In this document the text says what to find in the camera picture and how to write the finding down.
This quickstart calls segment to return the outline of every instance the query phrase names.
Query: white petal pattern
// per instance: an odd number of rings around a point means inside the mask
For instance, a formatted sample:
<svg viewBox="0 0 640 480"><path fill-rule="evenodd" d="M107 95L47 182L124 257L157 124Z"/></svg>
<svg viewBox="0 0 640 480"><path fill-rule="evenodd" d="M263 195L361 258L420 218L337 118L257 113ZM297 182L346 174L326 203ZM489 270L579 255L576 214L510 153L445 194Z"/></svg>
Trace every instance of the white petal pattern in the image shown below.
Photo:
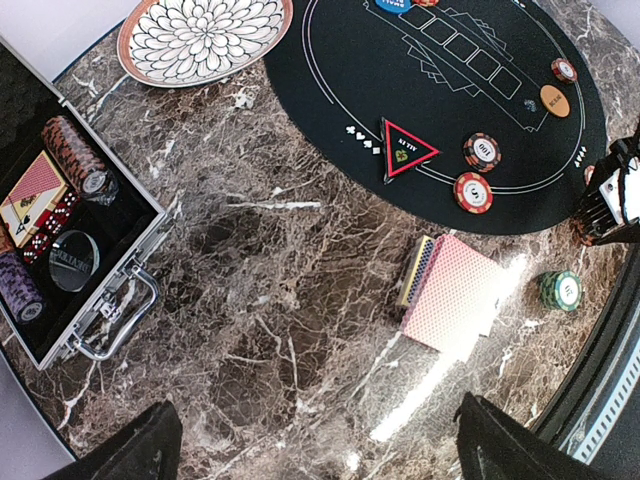
<svg viewBox="0 0 640 480"><path fill-rule="evenodd" d="M150 79L206 81L260 56L283 23L281 0L159 0L134 27L131 56Z"/></svg>

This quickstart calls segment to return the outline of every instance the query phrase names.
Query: red triangle logo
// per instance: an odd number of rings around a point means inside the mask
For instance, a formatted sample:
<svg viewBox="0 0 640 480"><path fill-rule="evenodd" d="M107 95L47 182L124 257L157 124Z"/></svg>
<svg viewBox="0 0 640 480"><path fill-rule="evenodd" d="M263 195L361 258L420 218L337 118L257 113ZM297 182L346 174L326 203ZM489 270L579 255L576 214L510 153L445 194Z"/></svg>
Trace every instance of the red triangle logo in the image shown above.
<svg viewBox="0 0 640 480"><path fill-rule="evenodd" d="M442 153L385 118L382 119L382 135L385 140L388 180Z"/></svg>

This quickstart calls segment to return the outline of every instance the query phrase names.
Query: green poker chip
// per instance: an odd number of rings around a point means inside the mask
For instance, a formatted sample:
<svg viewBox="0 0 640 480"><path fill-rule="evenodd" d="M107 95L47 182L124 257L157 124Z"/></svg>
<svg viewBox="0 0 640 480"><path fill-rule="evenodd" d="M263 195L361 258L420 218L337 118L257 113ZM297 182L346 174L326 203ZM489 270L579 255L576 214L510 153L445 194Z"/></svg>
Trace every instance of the green poker chip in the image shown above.
<svg viewBox="0 0 640 480"><path fill-rule="evenodd" d="M573 272L549 272L540 278L540 301L549 309L573 312L583 293L582 281Z"/></svg>

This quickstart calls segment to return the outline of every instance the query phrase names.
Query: playing card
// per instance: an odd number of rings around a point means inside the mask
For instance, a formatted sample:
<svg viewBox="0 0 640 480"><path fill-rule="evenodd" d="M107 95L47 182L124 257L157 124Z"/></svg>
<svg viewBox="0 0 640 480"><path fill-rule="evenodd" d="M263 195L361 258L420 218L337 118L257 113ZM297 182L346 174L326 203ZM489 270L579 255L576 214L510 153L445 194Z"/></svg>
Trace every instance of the playing card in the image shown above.
<svg viewBox="0 0 640 480"><path fill-rule="evenodd" d="M18 248L38 232L67 188L49 156L41 152L0 204L0 216Z"/></svg>

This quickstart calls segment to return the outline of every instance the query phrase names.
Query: orange poker chip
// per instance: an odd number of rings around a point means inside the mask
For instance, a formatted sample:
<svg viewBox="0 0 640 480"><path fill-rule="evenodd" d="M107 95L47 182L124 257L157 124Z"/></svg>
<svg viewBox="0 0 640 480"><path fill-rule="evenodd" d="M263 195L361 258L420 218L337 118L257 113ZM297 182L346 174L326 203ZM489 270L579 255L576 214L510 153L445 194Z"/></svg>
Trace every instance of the orange poker chip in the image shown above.
<svg viewBox="0 0 640 480"><path fill-rule="evenodd" d="M489 183L477 173L464 173L453 186L458 204L475 215L486 213L493 205L493 192Z"/></svg>

